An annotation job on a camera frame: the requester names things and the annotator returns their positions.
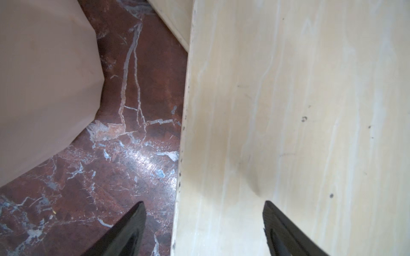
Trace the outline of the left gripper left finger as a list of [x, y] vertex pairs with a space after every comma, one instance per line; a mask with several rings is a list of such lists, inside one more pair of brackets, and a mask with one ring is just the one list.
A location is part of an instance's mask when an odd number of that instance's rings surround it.
[[144, 202], [135, 204], [84, 256], [137, 256], [146, 224]]

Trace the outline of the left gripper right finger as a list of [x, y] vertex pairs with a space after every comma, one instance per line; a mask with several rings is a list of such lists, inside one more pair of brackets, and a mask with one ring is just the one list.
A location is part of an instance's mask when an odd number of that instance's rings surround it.
[[278, 207], [266, 201], [263, 208], [264, 231], [272, 256], [325, 256]]

